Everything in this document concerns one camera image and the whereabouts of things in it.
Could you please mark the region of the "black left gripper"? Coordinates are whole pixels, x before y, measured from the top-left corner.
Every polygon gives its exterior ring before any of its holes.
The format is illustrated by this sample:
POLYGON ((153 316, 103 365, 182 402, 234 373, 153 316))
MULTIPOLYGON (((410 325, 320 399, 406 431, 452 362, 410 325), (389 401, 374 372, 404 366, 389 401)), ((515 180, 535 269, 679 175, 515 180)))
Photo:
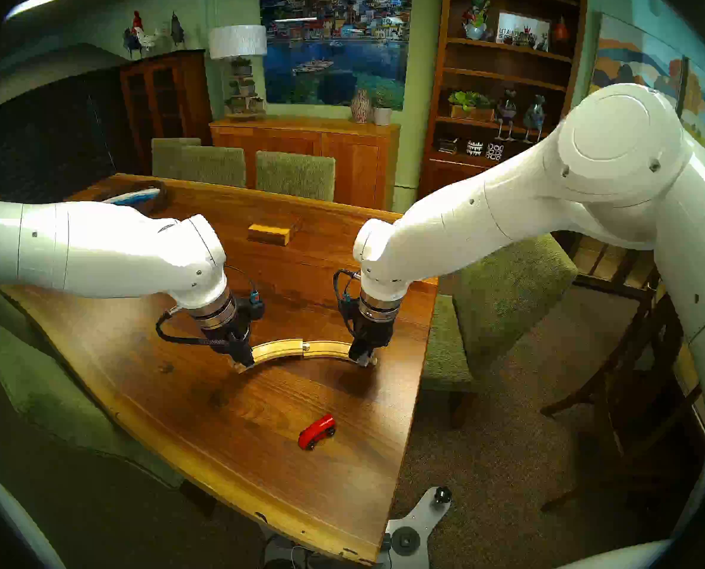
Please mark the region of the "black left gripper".
POLYGON ((251 323, 249 319, 232 319, 215 328, 205 330, 212 351, 226 355, 233 361, 234 368, 248 370, 255 366, 250 345, 251 323))

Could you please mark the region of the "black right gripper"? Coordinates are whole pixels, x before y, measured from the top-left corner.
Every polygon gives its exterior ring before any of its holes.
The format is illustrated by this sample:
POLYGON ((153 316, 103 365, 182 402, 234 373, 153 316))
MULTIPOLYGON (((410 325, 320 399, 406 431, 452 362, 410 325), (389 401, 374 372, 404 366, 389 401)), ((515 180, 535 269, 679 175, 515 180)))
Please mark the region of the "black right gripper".
POLYGON ((353 324, 353 342, 349 359, 359 366, 374 365, 374 350, 388 346, 393 335, 394 321, 356 319, 353 324))

